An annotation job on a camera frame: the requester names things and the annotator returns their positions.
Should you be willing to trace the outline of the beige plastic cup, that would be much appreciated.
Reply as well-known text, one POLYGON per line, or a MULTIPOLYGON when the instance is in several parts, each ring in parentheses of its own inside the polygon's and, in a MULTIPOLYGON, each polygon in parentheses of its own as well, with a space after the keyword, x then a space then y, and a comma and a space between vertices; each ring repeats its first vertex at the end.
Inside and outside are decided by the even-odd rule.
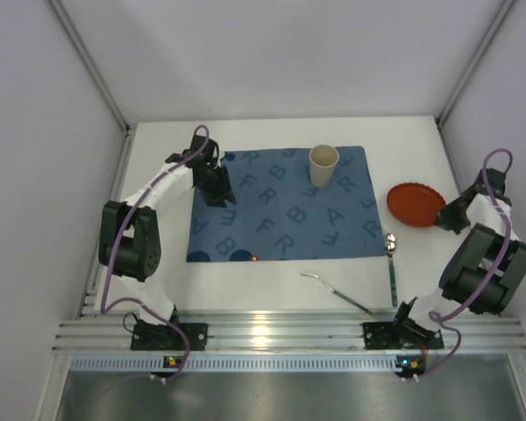
POLYGON ((309 177, 316 188, 326 187, 339 162, 338 150, 330 145, 318 145, 309 151, 309 177))

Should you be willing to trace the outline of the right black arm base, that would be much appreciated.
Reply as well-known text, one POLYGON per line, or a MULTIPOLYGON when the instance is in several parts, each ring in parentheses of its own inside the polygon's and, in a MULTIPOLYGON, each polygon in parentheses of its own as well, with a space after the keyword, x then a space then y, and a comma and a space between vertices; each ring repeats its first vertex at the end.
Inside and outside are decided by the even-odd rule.
POLYGON ((440 332, 433 332, 415 323, 367 322, 362 325, 366 350, 441 350, 444 341, 440 332))

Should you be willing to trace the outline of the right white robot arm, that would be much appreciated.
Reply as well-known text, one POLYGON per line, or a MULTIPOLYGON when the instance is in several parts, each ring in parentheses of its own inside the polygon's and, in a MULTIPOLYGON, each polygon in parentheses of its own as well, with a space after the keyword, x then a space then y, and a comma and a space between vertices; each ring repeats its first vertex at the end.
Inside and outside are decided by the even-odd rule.
POLYGON ((400 305, 396 329, 432 337, 437 324, 430 314, 453 318, 445 307, 450 301, 474 314, 497 315, 506 309, 526 275, 526 243, 512 229, 505 181, 504 172, 481 170, 473 185, 437 212, 436 226, 469 232, 441 274, 438 289, 400 305))

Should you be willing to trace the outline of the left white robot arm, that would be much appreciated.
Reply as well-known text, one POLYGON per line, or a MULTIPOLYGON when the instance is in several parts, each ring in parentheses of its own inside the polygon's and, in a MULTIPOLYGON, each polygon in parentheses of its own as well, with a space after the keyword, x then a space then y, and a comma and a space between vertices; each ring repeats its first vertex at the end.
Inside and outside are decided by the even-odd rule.
POLYGON ((100 312, 121 303, 139 307, 150 325, 171 325, 176 312, 155 274, 161 261, 159 217, 183 194, 195 189, 209 207, 234 204, 231 181, 218 143, 200 125, 188 148, 171 154, 144 187, 102 210, 98 261, 106 267, 100 312))

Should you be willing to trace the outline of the red plastic plate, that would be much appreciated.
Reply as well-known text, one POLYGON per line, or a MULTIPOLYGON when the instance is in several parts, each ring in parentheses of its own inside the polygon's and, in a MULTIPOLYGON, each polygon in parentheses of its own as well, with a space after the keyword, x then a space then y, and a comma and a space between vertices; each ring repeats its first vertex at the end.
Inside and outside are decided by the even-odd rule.
POLYGON ((395 219, 415 227, 433 226, 438 212, 446 206, 444 198, 433 188, 405 182, 391 188, 387 193, 387 207, 395 219))

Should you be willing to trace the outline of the metal spoon green handle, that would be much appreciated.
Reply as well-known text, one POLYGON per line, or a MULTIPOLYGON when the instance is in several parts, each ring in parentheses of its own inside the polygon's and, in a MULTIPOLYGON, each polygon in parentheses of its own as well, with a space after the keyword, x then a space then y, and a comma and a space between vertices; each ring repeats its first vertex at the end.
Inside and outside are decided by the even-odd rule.
POLYGON ((392 302, 392 306, 395 308, 398 305, 395 265, 394 265, 394 259, 393 259, 394 253, 396 250, 395 235, 392 233, 387 233, 384 236, 384 241, 385 241, 385 253, 386 253, 387 262, 388 262, 391 302, 392 302))

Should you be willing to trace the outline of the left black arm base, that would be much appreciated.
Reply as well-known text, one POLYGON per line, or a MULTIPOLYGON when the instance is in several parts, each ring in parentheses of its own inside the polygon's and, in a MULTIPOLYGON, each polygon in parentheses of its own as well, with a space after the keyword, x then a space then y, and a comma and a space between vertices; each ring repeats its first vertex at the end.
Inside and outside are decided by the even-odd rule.
MULTIPOLYGON (((189 343, 190 351, 204 351, 209 326, 205 323, 180 323, 178 327, 189 343)), ((133 327, 132 351, 184 351, 186 344, 181 335, 167 325, 152 325, 139 320, 133 327)))

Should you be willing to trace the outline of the blue letter-print cloth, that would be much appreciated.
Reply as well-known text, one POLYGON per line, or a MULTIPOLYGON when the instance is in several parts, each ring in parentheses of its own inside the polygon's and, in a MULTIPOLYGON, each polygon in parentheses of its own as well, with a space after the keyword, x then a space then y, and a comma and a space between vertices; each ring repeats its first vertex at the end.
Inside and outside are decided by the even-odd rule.
POLYGON ((209 207, 194 194, 189 262, 326 260, 384 254, 383 230, 361 146, 338 148, 329 184, 314 186, 309 149, 224 155, 234 204, 209 207))

